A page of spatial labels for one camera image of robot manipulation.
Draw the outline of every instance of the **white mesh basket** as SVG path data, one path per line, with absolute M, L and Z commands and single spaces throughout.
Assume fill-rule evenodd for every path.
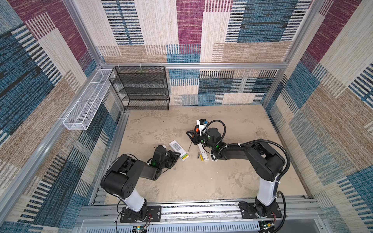
M 95 74 L 63 122 L 68 130 L 88 129 L 111 85 L 109 81 L 110 76 L 115 78 L 111 69 L 100 69 Z

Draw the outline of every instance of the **concrete floor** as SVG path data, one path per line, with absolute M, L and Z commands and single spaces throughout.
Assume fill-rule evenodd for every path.
M 244 143 L 263 138 L 280 143 L 262 105 L 174 107 L 169 111 L 131 111 L 119 155 L 131 153 L 147 161 L 154 148 L 177 140 L 187 151 L 190 139 L 186 131 L 193 130 L 197 119 L 222 120 L 226 125 L 225 143 Z M 223 127 L 216 122 L 221 134 Z M 190 157 L 176 165 L 156 181 L 140 178 L 136 189 L 148 202 L 253 198 L 259 189 L 259 177 L 247 160 L 202 162 L 197 159 L 198 146 L 192 145 Z M 293 166 L 281 179 L 279 189 L 285 195 L 305 195 Z M 118 199 L 108 195 L 106 204 Z

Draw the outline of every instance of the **striped fabric wall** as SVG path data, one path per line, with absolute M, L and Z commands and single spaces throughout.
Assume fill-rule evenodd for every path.
M 311 0 L 76 0 L 107 63 L 283 62 Z
M 114 95 L 106 93 L 88 130 L 64 130 L 0 232 L 72 232 L 80 208 L 89 204 L 117 127 L 120 103 Z
M 372 9 L 326 0 L 266 107 L 334 232 L 373 232 Z
M 75 3 L 106 63 L 283 62 L 311 0 Z M 169 70 L 170 105 L 260 104 L 273 80 L 262 72 Z
M 62 0 L 0 0 L 0 195 L 94 68 Z
M 170 105 L 262 104 L 277 70 L 166 70 Z

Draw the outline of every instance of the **aluminum rail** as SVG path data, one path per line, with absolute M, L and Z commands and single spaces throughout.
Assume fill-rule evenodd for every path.
M 286 196 L 286 219 L 324 218 L 315 199 L 305 199 L 302 196 Z M 240 201 L 254 202 L 254 199 L 230 199 L 211 201 L 187 201 L 149 203 L 161 205 L 161 222 L 164 223 L 203 223 L 203 222 L 229 222 L 229 221 L 263 221 L 270 219 L 243 220 L 238 203 Z M 278 199 L 280 209 L 283 209 L 281 199 Z M 117 205 L 95 205 L 82 207 L 76 221 L 76 227 L 111 226 L 118 216 Z
M 66 9 L 71 15 L 71 18 L 73 19 L 76 28 L 78 29 L 80 36 L 82 37 L 85 46 L 87 47 L 89 53 L 91 54 L 93 60 L 96 63 L 96 66 L 100 66 L 103 63 L 103 60 L 101 58 L 101 55 L 99 51 L 96 49 L 96 46 L 94 45 L 90 35 L 88 34 L 85 25 L 83 23 L 83 20 L 80 17 L 79 11 L 77 7 L 75 6 L 74 0 L 63 0 L 63 3 L 66 6 Z
M 252 63 L 116 63 L 103 64 L 103 69 L 115 66 L 164 66 L 166 69 L 284 69 L 286 62 L 252 62 Z

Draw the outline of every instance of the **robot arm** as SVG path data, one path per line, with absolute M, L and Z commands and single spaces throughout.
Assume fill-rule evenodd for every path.
M 224 126 L 223 136 L 217 128 L 208 128 L 212 122 L 220 122 Z M 193 144 L 201 143 L 204 147 L 211 148 L 213 160 L 244 159 L 249 160 L 260 177 L 259 191 L 255 199 L 255 214 L 258 217 L 267 217 L 276 206 L 276 193 L 280 178 L 288 170 L 290 160 L 284 158 L 273 149 L 269 143 L 277 143 L 258 139 L 243 144 L 226 144 L 223 142 L 225 125 L 222 121 L 215 120 L 208 123 L 206 119 L 197 120 L 194 130 L 186 132 Z

